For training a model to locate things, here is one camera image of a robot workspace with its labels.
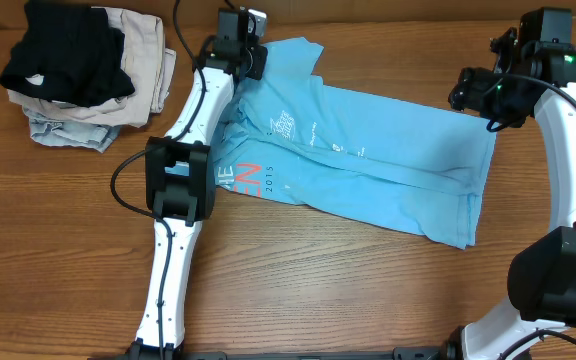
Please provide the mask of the light blue printed t-shirt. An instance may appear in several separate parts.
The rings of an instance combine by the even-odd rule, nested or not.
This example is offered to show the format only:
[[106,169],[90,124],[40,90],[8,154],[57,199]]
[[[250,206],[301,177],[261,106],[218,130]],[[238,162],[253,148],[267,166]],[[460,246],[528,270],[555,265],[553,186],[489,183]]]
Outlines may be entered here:
[[326,85],[322,47],[272,42],[212,140],[233,192],[472,246],[496,137],[474,117]]

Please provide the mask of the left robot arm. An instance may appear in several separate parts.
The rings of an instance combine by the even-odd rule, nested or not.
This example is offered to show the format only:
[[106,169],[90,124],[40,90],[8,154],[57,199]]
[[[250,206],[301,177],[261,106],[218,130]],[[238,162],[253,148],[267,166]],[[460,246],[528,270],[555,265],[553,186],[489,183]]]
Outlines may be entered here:
[[142,213],[154,221],[155,247],[146,307],[128,359],[182,356],[191,261],[215,202],[210,143],[238,83],[262,77],[266,26],[262,11],[220,9],[216,34],[190,55],[193,85],[183,110],[164,136],[150,138],[138,154],[145,161]]

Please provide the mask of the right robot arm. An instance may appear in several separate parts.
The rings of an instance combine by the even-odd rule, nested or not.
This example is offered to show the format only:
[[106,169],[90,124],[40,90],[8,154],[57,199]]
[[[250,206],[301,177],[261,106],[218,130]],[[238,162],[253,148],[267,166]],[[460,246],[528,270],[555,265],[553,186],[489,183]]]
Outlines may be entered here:
[[542,7],[490,44],[492,69],[465,68],[449,95],[498,132],[537,122],[551,194],[547,234],[514,257],[507,295],[438,348],[398,348],[397,359],[526,359],[549,337],[576,328],[576,48],[572,13]]

